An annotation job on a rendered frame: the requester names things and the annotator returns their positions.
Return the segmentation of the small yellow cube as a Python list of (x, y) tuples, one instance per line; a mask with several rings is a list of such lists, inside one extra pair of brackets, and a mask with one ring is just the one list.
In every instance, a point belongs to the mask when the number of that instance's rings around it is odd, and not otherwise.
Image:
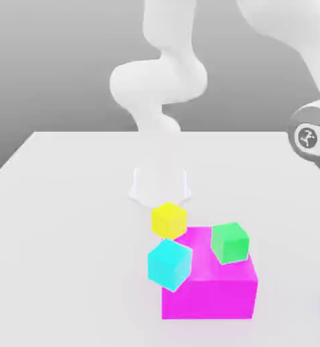
[(162, 239), (174, 240), (187, 230), (187, 210), (168, 202), (151, 211), (151, 230)]

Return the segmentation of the small cyan cube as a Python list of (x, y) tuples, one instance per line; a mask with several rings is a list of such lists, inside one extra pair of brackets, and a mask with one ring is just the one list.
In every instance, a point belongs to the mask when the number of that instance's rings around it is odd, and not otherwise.
[(147, 256), (147, 277), (170, 292), (176, 292), (192, 270), (193, 250), (164, 239)]

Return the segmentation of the small green cube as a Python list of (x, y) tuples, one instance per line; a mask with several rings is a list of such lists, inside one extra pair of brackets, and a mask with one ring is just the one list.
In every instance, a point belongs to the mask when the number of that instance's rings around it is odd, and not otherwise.
[(212, 227), (211, 249), (221, 265), (243, 262), (249, 255), (249, 235), (237, 222)]

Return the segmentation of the large magenta box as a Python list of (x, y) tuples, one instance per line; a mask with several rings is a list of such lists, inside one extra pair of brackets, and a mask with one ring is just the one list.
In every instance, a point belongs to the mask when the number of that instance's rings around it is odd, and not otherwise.
[(251, 258), (221, 265), (211, 249), (212, 229), (192, 226), (176, 242), (193, 250), (190, 276), (161, 292), (162, 319), (251, 319), (258, 277)]

